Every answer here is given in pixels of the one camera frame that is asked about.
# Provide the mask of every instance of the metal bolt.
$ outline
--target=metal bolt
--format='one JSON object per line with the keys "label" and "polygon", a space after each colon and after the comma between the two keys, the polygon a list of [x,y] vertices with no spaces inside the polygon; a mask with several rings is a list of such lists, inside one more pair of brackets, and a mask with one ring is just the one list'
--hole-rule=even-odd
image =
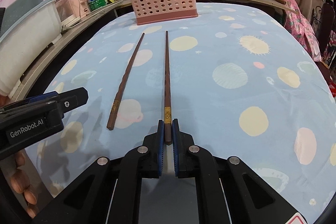
{"label": "metal bolt", "polygon": [[148,148],[146,146],[140,146],[138,148],[138,152],[143,154],[143,153],[146,153],[148,151]]}
{"label": "metal bolt", "polygon": [[192,153],[197,153],[200,150],[200,148],[197,145],[192,145],[189,147],[189,151]]}
{"label": "metal bolt", "polygon": [[97,160],[97,163],[99,164],[99,165],[105,165],[105,164],[107,164],[108,163],[108,159],[107,158],[105,158],[105,157],[101,157],[101,158],[99,158],[98,160]]}
{"label": "metal bolt", "polygon": [[237,158],[237,157],[231,157],[231,158],[229,159],[229,161],[230,161],[230,163],[232,163],[232,164],[238,164],[238,163],[240,163],[240,159]]}

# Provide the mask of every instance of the white plastic bin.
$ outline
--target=white plastic bin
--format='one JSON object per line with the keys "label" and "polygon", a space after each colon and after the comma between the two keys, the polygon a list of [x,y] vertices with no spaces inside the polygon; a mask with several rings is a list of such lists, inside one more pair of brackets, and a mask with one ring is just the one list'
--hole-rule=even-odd
{"label": "white plastic bin", "polygon": [[0,37],[0,95],[11,97],[34,59],[62,37],[55,2],[41,2]]}

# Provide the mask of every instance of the white sticker with red border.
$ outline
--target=white sticker with red border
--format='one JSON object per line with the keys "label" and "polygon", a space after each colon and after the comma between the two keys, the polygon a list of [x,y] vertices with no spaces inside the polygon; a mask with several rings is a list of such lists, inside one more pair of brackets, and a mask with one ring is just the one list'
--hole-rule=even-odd
{"label": "white sticker with red border", "polygon": [[293,217],[286,222],[286,224],[307,224],[300,213],[296,213]]}

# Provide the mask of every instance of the chopstick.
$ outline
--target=chopstick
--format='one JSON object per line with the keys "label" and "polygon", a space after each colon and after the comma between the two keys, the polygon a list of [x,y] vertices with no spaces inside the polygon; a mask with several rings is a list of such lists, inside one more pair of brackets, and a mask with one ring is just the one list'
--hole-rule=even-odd
{"label": "chopstick", "polygon": [[171,96],[170,96],[170,70],[169,70],[169,39],[166,31],[166,52],[165,52],[165,144],[172,144],[171,137]]}
{"label": "chopstick", "polygon": [[132,57],[129,60],[128,65],[126,67],[125,74],[124,74],[124,76],[123,76],[123,78],[121,80],[121,83],[119,85],[118,92],[115,95],[115,98],[114,98],[114,101],[113,101],[113,105],[112,105],[112,108],[111,108],[111,112],[110,112],[110,116],[109,116],[109,120],[108,120],[107,126],[106,126],[107,129],[109,129],[109,130],[113,130],[114,129],[114,125],[116,123],[116,119],[117,119],[117,114],[118,114],[120,102],[121,102],[121,99],[123,97],[124,90],[125,90],[125,87],[126,87],[127,79],[128,79],[128,76],[129,76],[129,74],[131,72],[131,68],[133,66],[135,57],[137,56],[137,52],[138,52],[138,50],[140,48],[140,44],[141,44],[142,39],[143,39],[144,36],[145,36],[145,33],[142,34],[142,36],[141,36],[141,38],[140,38],[137,46],[134,49]]}

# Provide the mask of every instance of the light blue tablecloth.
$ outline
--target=light blue tablecloth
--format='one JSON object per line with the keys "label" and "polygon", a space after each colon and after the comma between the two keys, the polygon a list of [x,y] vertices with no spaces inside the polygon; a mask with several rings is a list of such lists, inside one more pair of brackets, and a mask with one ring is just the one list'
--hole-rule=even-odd
{"label": "light blue tablecloth", "polygon": [[[336,190],[336,104],[302,46],[264,12],[197,4],[199,17],[137,26],[110,22],[58,73],[47,92],[84,86],[88,103],[66,129],[27,148],[56,195],[99,156],[122,157],[163,118],[165,31],[172,115],[214,156],[240,157],[313,223]],[[116,128],[112,102],[141,33]]]}

